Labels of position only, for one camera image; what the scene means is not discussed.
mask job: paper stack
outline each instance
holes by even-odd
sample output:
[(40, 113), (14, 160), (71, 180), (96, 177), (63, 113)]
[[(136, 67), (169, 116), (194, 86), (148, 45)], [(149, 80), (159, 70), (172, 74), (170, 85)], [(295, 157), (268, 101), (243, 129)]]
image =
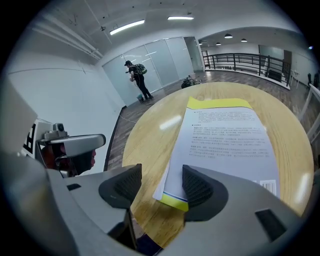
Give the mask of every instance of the paper stack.
[(202, 167), (256, 182), (280, 197), (279, 172), (267, 132), (240, 98), (189, 98), (171, 158), (153, 198), (188, 211), (182, 166)]

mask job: wooden tabletop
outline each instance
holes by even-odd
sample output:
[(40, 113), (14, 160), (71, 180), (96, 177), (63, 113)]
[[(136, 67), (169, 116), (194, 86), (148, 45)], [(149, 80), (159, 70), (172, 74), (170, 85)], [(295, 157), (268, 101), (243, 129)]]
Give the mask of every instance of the wooden tabletop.
[[(131, 206), (138, 224), (161, 247), (183, 229), (184, 212), (153, 199), (174, 148), (189, 97), (249, 102), (270, 138), (279, 170), (281, 199), (298, 215), (309, 200), (314, 164), (308, 137), (295, 115), (270, 94), (240, 83), (210, 82), (176, 91), (138, 120), (126, 142), (122, 166), (142, 164), (142, 185)], [(161, 124), (179, 120), (171, 126)]]

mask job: floor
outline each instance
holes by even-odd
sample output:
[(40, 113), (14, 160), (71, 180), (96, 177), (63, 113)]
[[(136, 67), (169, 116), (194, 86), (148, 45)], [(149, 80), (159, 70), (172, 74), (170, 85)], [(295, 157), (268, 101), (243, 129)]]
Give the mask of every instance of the floor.
[[(296, 86), (292, 86), (291, 90), (287, 90), (277, 84), (252, 75), (228, 71), (198, 72), (196, 74), (196, 79), (198, 81), (201, 81), (201, 83), (233, 82), (256, 87), (276, 97), (283, 104), (285, 104), (296, 116), (303, 108), (309, 93), (309, 88), (301, 83), (299, 83), (298, 88)], [(121, 112), (122, 118), (119, 119), (114, 134), (108, 166), (106, 166), (108, 170), (122, 166), (122, 157), (125, 150), (126, 142), (131, 130), (135, 126), (135, 122), (137, 122), (139, 118), (144, 114), (144, 112), (146, 112), (157, 101), (161, 100), (169, 94), (181, 90), (181, 84), (182, 82), (179, 81), (175, 84), (166, 86), (165, 88), (152, 93), (154, 99), (148, 100), (143, 104), (136, 102), (123, 109), (123, 111)], [(301, 121), (301, 124), (306, 131), (310, 129), (319, 113), (320, 103), (315, 98), (312, 98), (309, 108), (305, 113), (305, 117)], [(320, 143), (312, 146), (312, 150), (314, 151), (314, 154), (316, 154), (314, 156), (316, 166), (318, 165), (318, 163), (316, 163), (316, 159), (318, 158), (319, 151), (317, 149), (319, 148), (319, 144)]]

